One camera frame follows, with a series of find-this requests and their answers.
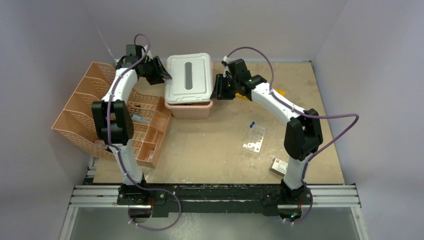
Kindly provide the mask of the black aluminium base frame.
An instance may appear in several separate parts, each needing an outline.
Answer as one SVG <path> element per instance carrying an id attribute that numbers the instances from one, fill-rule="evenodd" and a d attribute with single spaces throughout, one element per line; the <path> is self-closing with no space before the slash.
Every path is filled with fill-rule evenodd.
<path id="1" fill-rule="evenodd" d="M 286 221 L 298 220 L 312 208 L 361 206 L 355 185 L 310 185 L 293 193 L 280 183 L 149 183 L 145 187 L 77 185 L 69 206 L 138 209 L 156 218 L 170 213 L 262 214 Z"/>

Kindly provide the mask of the pink plastic bin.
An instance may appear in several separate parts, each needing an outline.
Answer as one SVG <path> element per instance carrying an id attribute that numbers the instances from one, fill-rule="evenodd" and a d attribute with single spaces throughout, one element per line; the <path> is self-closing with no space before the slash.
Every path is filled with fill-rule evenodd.
<path id="1" fill-rule="evenodd" d="M 169 104 L 165 102 L 165 107 L 169 109 L 176 119 L 207 119 L 210 116 L 214 105 L 212 100 L 208 102 Z"/>

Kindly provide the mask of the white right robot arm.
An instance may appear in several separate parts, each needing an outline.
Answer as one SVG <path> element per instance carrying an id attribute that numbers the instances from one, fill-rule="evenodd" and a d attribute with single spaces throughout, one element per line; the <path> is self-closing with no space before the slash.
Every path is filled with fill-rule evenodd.
<path id="1" fill-rule="evenodd" d="M 285 125 L 283 145 L 289 159 L 280 196 L 284 202 L 294 203 L 305 189 L 303 173 L 307 160 L 323 143 L 318 112 L 287 100 L 261 75 L 252 75 L 243 59 L 225 57 L 221 63 L 225 71 L 216 75 L 210 99 L 233 100 L 240 94 L 264 107 Z"/>

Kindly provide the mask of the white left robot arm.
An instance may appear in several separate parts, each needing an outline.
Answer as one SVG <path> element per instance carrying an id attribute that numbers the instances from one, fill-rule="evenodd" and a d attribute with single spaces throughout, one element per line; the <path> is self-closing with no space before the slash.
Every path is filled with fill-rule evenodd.
<path id="1" fill-rule="evenodd" d="M 171 78 L 159 57 L 151 55 L 149 45 L 128 44 L 126 54 L 115 66 L 109 90 L 101 100 L 91 104 L 97 137 L 113 153 L 122 175 L 119 197 L 128 197 L 138 205 L 146 203 L 151 195 L 134 154 L 132 138 L 135 129 L 127 107 L 140 77 L 150 85 L 162 84 Z"/>

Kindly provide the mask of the small white cardboard box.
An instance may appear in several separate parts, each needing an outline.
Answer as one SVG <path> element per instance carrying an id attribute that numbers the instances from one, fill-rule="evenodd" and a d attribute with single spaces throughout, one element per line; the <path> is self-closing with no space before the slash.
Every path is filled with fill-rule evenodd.
<path id="1" fill-rule="evenodd" d="M 288 163 L 279 159 L 274 158 L 270 165 L 269 170 L 278 175 L 284 176 L 287 173 Z"/>

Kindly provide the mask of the white plastic bin lid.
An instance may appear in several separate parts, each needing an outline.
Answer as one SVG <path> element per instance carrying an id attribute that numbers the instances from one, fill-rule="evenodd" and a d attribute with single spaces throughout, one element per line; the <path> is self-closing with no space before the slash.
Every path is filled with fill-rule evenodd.
<path id="1" fill-rule="evenodd" d="M 165 81 L 165 101 L 170 105 L 205 103 L 213 91 L 213 65 L 205 52 L 172 55 L 166 60 L 171 75 Z"/>

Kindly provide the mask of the clear plastic well plate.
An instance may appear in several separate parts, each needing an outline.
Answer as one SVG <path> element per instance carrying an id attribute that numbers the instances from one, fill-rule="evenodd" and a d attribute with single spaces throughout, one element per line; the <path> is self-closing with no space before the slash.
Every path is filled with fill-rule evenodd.
<path id="1" fill-rule="evenodd" d="M 258 125 L 251 125 L 247 131 L 242 149 L 252 155 L 259 155 L 266 129 Z"/>

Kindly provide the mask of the orange plastic file organizer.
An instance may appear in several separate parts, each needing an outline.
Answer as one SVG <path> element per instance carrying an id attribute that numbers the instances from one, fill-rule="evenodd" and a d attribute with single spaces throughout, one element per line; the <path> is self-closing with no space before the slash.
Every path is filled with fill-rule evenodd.
<path id="1" fill-rule="evenodd" d="M 116 160 L 106 141 L 99 138 L 99 127 L 106 127 L 106 96 L 115 78 L 115 68 L 92 62 L 52 129 L 92 157 Z M 132 148 L 138 165 L 155 168 L 172 117 L 162 96 L 132 89 L 126 100 L 130 114 L 146 118 L 148 123 L 133 124 Z"/>

